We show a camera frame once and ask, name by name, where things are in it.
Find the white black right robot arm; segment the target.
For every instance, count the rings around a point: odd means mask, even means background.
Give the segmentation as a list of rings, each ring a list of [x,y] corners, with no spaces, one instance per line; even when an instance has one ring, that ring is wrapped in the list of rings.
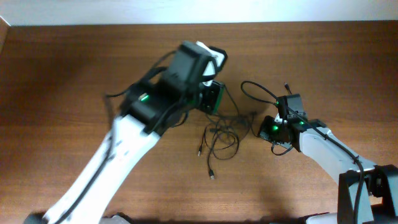
[[[314,160],[338,185],[335,213],[301,218],[301,223],[397,223],[397,167],[380,166],[343,144],[319,119],[309,120],[299,94],[280,96],[275,118],[266,116],[258,135],[287,152]]]

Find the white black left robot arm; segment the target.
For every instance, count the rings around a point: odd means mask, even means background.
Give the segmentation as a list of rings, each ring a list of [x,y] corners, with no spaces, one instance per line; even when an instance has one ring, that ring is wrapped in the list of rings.
[[[209,112],[220,96],[205,100],[223,69],[227,53],[196,41],[184,41],[162,56],[137,82],[122,91],[117,114],[105,96],[109,132],[77,180],[45,212],[33,212],[25,223],[99,223],[133,167],[181,116],[190,110]]]

